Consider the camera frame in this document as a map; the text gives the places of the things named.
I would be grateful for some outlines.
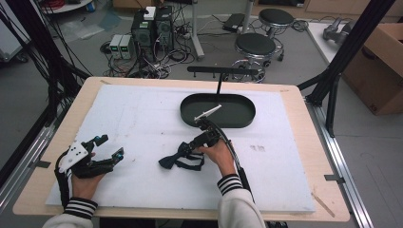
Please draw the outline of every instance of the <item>small black object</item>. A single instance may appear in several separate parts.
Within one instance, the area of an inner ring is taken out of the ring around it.
[[[187,158],[188,160],[200,160],[201,163],[197,165],[189,165],[184,162],[178,161],[179,158]],[[171,169],[174,164],[178,165],[180,168],[190,169],[194,171],[201,171],[204,165],[204,155],[203,154],[192,154],[192,148],[190,144],[182,142],[178,148],[178,152],[172,156],[167,156],[158,161],[160,166],[165,169]]]
[[[245,15],[242,13],[231,14],[228,20],[224,22],[222,29],[237,32],[238,28],[242,26],[244,17]]]

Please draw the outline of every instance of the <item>striped cuff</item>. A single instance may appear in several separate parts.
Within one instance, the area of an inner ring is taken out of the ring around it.
[[[223,177],[218,183],[217,186],[220,188],[222,195],[225,193],[234,190],[234,189],[242,189],[242,183],[240,182],[240,177],[237,174],[230,174]]]
[[[63,214],[69,214],[83,219],[91,219],[98,204],[92,200],[71,198]]]

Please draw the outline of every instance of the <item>black stool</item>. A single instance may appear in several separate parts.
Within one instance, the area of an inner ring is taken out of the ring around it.
[[[252,65],[257,65],[259,67],[259,74],[242,76],[233,75],[232,78],[243,83],[247,82],[247,79],[249,79],[252,83],[261,83],[265,78],[265,70],[264,67],[255,60],[265,59],[266,61],[263,63],[263,65],[268,67],[270,65],[270,58],[276,50],[275,42],[262,34],[244,33],[235,41],[235,50],[244,55],[246,59],[237,60],[232,67],[239,65],[239,68],[251,69]]]
[[[282,33],[283,29],[289,28],[294,22],[294,17],[290,13],[281,9],[264,9],[259,13],[259,20],[263,25],[269,27],[266,31],[267,36],[279,43],[279,46],[276,47],[275,53],[281,51],[278,60],[282,61],[284,57],[284,44],[275,36]]]

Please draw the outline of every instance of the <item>aluminum rail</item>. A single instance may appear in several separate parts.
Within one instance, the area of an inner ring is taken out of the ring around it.
[[[317,121],[320,133],[323,135],[323,140],[326,142],[327,153],[329,158],[332,159],[334,169],[339,178],[343,179],[341,182],[340,189],[344,191],[345,197],[349,202],[350,209],[353,211],[355,216],[355,221],[360,228],[373,228],[373,223],[371,218],[365,208],[362,198],[359,196],[358,190],[355,186],[355,182],[350,173],[349,167],[344,160],[343,154],[341,153],[340,147],[337,144],[336,138],[333,138],[326,128],[326,113],[323,111],[322,107],[314,106],[312,104],[307,104],[308,107],[312,108],[313,114],[315,114],[316,119],[312,117],[313,121]]]

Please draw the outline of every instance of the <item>desk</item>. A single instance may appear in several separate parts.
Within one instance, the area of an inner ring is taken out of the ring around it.
[[[161,87],[216,88],[217,82],[120,79],[92,77],[86,80],[76,100],[50,142],[42,161],[51,162],[50,168],[36,168],[13,207],[17,215],[56,215],[61,206],[45,205],[55,182],[53,165],[61,151],[73,142],[76,133],[102,85],[133,85]],[[278,92],[283,99],[293,129],[297,149],[306,172],[316,211],[312,214],[269,214],[265,220],[347,221],[350,219],[344,198],[335,181],[326,181],[324,175],[333,174],[302,96],[293,85],[254,85],[223,83],[221,89],[239,89]],[[139,208],[100,207],[97,217],[159,218],[159,219],[216,219],[216,210],[162,210]]]

